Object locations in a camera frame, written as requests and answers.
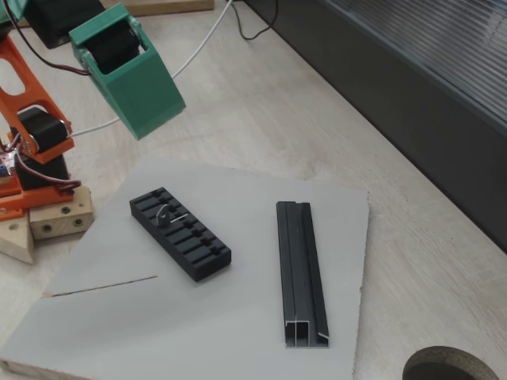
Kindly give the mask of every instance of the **black cable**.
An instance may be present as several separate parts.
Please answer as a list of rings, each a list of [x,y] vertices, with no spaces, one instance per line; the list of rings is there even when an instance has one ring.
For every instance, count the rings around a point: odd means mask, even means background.
[[[4,8],[6,9],[7,16],[9,16],[10,21],[13,23],[14,28],[17,30],[17,32],[19,33],[19,35],[21,36],[21,38],[23,39],[25,44],[29,47],[29,49],[32,51],[32,53],[38,59],[40,59],[43,63],[45,63],[46,65],[48,65],[54,69],[70,71],[71,73],[78,74],[78,75],[84,75],[84,76],[91,75],[91,73],[88,70],[81,70],[76,67],[67,66],[67,65],[57,65],[55,63],[51,63],[51,62],[47,61],[46,59],[42,58],[42,56],[40,56],[39,53],[37,53],[35,51],[35,49],[32,47],[32,45],[26,39],[25,34],[23,34],[23,32],[21,31],[21,28],[17,24],[16,19],[13,15],[13,12],[12,12],[11,8],[9,7],[9,4],[7,4],[7,0],[2,0],[2,3],[3,3]]]
[[[236,19],[238,20],[238,28],[239,28],[239,34],[241,34],[241,37],[245,40],[245,41],[251,41],[251,40],[255,40],[257,37],[259,37],[262,33],[264,32],[267,32],[269,31],[274,25],[275,25],[275,22],[276,22],[276,19],[278,18],[278,1],[279,0],[275,0],[275,14],[273,16],[273,21],[271,21],[269,23],[269,25],[262,29],[260,32],[258,32],[255,36],[253,37],[247,37],[243,34],[243,29],[242,29],[242,26],[241,26],[241,20],[239,18],[239,13],[238,13],[238,10],[236,9],[236,6],[234,5],[234,3],[232,3],[232,9],[234,10],[234,13],[236,13]]]

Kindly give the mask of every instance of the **wooden block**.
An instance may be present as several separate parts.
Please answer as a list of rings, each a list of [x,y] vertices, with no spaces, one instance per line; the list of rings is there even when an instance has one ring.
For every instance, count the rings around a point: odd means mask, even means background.
[[[82,376],[76,376],[74,374],[56,372],[47,368],[15,363],[9,360],[0,360],[0,367],[15,374],[22,374],[24,376],[29,376],[30,378],[39,378],[41,380],[93,380],[91,378],[83,378]]]
[[[33,237],[28,214],[0,222],[0,252],[33,264]]]
[[[105,8],[118,4],[117,0],[101,0]],[[124,0],[124,5],[132,16],[151,16],[155,14],[195,12],[212,10],[215,0]],[[29,26],[26,20],[20,26]]]
[[[90,228],[93,205],[86,186],[75,189],[74,200],[48,204],[30,210],[30,226],[36,240],[55,238]]]

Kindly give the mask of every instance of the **dark wall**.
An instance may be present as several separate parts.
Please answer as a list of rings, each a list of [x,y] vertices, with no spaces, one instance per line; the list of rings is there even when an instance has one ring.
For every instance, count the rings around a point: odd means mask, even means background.
[[[505,125],[346,14],[279,1],[275,30],[507,252]],[[271,21],[274,0],[246,2]]]

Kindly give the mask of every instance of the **orange bracket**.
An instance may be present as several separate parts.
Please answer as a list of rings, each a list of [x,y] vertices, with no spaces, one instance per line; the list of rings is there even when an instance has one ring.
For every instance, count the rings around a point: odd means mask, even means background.
[[[25,127],[17,117],[20,111],[34,105],[39,105],[49,114],[66,123],[69,134],[72,133],[71,123],[65,118],[39,81],[37,81],[37,78],[35,78],[32,71],[23,60],[23,57],[21,57],[21,54],[16,49],[13,41],[8,36],[0,42],[0,59],[5,59],[12,65],[25,85],[25,92],[15,96],[9,95],[0,87],[0,112],[6,118],[7,123],[9,123],[11,127],[15,127],[23,138],[21,143],[24,147],[23,154],[40,164],[47,164],[52,159],[73,148],[74,140],[68,138],[43,153],[37,151],[32,136],[25,130]]]
[[[32,71],[26,65],[13,41],[7,36],[0,42],[0,59],[8,61],[25,85],[25,92],[19,95],[9,95],[0,87],[0,112],[6,118],[11,127],[15,127],[20,133],[23,145],[23,154],[39,162],[47,164],[52,159],[74,147],[74,140],[65,139],[57,146],[45,152],[38,152],[32,136],[17,117],[20,111],[39,105],[46,112],[57,117],[67,124],[69,134],[72,133],[71,123],[65,118],[48,93],[40,85]],[[73,196],[67,192],[59,192],[56,186],[46,186],[33,190],[24,191],[14,173],[6,183],[0,184],[0,220],[17,218],[32,207],[42,206],[49,203],[58,203],[72,200]]]

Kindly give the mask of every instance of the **gray cardboard sheet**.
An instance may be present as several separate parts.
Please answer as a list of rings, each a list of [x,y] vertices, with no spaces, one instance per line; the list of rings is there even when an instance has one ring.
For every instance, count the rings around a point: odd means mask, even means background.
[[[159,187],[232,250],[194,283],[130,215]],[[330,348],[286,349],[276,202],[310,202]],[[144,158],[29,311],[0,358],[99,380],[351,380],[368,228],[368,194]],[[96,287],[154,279],[85,291]]]

